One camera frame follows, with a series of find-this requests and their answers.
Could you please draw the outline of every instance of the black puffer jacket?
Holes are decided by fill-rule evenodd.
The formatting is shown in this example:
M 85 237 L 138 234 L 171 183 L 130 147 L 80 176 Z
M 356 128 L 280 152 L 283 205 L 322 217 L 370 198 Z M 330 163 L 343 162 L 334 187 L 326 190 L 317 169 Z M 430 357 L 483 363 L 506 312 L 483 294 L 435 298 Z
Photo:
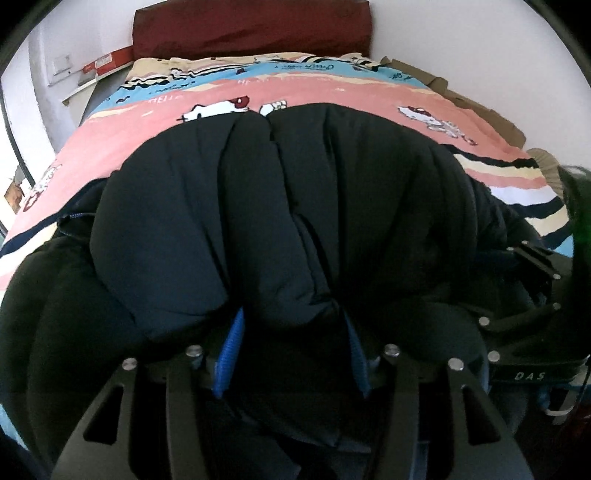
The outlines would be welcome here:
M 162 358 L 243 306 L 253 351 L 284 342 L 348 385 L 343 309 L 396 336 L 461 295 L 477 249 L 537 241 L 444 147 L 335 105 L 179 125 L 100 190 L 76 206 L 96 210 L 90 237 L 63 221 L 0 310 L 0 400 L 49 465 L 127 356 Z M 309 374 L 251 362 L 268 375 L 239 364 L 250 387 Z

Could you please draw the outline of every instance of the wall socket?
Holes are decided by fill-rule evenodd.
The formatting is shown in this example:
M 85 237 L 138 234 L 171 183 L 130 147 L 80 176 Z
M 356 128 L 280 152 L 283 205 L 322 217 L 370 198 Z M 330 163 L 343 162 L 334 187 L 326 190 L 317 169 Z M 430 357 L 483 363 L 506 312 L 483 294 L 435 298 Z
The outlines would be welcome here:
M 62 55 L 53 59 L 53 75 L 58 75 L 61 72 L 70 70 L 72 68 L 72 61 L 69 55 Z

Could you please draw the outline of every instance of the screw head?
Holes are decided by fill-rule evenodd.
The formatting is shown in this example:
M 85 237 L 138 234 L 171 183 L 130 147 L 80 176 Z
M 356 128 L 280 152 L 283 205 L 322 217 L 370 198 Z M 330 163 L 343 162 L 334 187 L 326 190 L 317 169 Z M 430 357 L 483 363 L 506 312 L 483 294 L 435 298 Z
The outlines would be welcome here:
M 488 352 L 488 361 L 492 362 L 492 363 L 497 363 L 500 359 L 501 359 L 501 354 L 499 352 L 497 352 L 496 350 L 491 350 L 490 352 Z
M 138 361 L 135 358 L 126 358 L 121 364 L 121 368 L 126 372 L 131 372 L 138 366 Z
M 384 355 L 397 357 L 398 355 L 400 355 L 400 348 L 398 347 L 398 345 L 388 343 L 384 346 Z
M 189 345 L 185 353 L 191 358 L 197 358 L 203 355 L 203 347 L 201 345 Z
M 461 372 L 464 370 L 464 362 L 462 362 L 462 360 L 459 358 L 450 358 L 447 361 L 447 366 L 456 372 Z

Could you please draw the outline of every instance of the bed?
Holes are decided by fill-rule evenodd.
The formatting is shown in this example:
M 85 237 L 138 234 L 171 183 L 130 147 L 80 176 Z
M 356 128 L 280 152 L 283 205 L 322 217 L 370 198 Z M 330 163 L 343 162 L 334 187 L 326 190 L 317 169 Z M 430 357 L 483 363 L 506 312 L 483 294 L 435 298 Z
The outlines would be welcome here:
M 364 56 L 372 29 L 367 2 L 257 2 L 261 9 L 254 16 L 252 8 L 229 0 L 215 9 L 207 2 L 181 1 L 136 13 L 137 60 L 118 88 L 110 79 L 98 89 L 83 125 L 24 202 L 0 250 L 1 292 L 22 259 L 51 238 L 56 220 L 77 196 L 120 168 L 145 140 L 204 116 L 247 110 L 267 115 L 318 102 L 383 116 L 445 145 L 468 175 L 525 216 L 549 248 L 572 251 L 566 208 L 535 160 L 510 145 L 477 108 L 456 106 L 440 83 L 427 86 L 411 74 L 420 76 L 419 70 L 409 73 L 392 66 L 404 64 Z M 228 20 L 230 11 L 243 19 L 239 27 Z M 327 15 L 333 21 L 306 21 Z M 197 19 L 216 28 L 196 33 L 189 26 Z M 288 20 L 296 26 L 287 28 Z M 293 44 L 309 50 L 269 50 Z M 358 53 L 348 53 L 352 48 Z M 213 51 L 260 54 L 205 57 Z M 175 56 L 179 52 L 197 60 Z M 149 57 L 156 53 L 169 59 Z M 109 96 L 102 99 L 101 93 Z

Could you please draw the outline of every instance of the striped blanket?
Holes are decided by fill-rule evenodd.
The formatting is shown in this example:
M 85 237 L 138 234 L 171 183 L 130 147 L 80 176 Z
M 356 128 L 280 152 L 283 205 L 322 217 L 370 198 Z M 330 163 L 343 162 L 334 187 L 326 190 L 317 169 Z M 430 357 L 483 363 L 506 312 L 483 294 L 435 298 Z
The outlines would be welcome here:
M 474 112 L 398 70 L 356 54 L 142 59 L 72 135 L 24 203 L 0 250 L 0 296 L 22 259 L 51 238 L 56 220 L 85 186 L 120 168 L 147 139 L 207 116 L 248 110 L 268 115 L 320 102 L 388 118 L 445 145 L 468 175 L 522 214 L 548 247 L 568 245 L 566 208 L 535 161 Z

